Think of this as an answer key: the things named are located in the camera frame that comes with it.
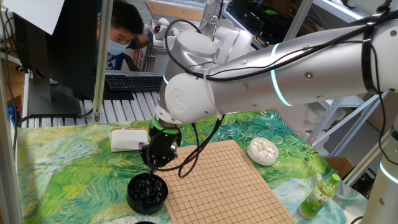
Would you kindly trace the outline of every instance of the white paper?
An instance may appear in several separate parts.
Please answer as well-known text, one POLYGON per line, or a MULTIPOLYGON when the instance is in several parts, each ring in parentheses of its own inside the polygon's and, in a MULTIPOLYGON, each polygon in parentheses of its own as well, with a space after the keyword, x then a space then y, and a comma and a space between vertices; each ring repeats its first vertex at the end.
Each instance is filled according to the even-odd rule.
POLYGON ((3 6, 52 35, 63 2, 64 0, 4 0, 3 6))
POLYGON ((146 130, 113 130, 109 133, 112 152, 132 151, 139 149, 140 142, 148 141, 146 130))

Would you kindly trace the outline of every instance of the person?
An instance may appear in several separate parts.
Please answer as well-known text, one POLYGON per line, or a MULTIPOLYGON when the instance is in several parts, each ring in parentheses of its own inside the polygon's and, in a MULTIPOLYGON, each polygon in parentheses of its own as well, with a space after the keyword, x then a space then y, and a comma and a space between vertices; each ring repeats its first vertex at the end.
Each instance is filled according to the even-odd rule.
MULTIPOLYGON (((98 14, 97 41, 100 37, 100 14, 98 14)), ((132 4, 114 0, 111 32, 109 35, 107 70, 120 70, 123 64, 123 52, 126 49, 141 49, 153 42, 153 34, 144 32, 144 23, 132 4)))

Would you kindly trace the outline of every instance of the computer monitor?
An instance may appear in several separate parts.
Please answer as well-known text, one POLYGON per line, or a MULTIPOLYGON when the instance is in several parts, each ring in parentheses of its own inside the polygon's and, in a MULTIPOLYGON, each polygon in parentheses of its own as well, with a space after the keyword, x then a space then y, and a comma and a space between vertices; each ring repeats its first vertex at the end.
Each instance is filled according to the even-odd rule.
POLYGON ((65 1, 52 35, 15 15, 17 53, 33 74, 28 114, 80 114, 74 94, 93 97, 97 8, 98 0, 65 1))

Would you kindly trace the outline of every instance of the black bowl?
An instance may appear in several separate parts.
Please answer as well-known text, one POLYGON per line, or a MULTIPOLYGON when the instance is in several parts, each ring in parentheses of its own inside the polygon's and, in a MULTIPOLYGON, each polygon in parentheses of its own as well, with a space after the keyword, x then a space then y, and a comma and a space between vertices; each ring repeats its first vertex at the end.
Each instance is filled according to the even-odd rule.
POLYGON ((127 203, 137 213, 151 215, 162 208, 168 192, 166 182, 159 176, 139 174, 127 187, 127 203))

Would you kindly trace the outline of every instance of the white bowl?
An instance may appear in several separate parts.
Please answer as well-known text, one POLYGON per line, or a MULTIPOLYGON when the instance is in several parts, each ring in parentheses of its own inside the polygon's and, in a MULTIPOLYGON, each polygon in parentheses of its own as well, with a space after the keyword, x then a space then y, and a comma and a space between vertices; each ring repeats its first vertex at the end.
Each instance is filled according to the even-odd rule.
POLYGON ((254 162, 257 162, 260 165, 263 166, 271 166, 274 164, 276 158, 279 156, 279 150, 278 147, 274 143, 272 143, 270 140, 265 139, 265 138, 254 138, 251 140, 250 145, 248 147, 248 154, 254 162), (272 146, 272 150, 274 150, 274 156, 272 158, 265 157, 261 155, 259 152, 257 152, 257 149, 253 146, 253 142, 255 140, 263 140, 268 142, 272 146))

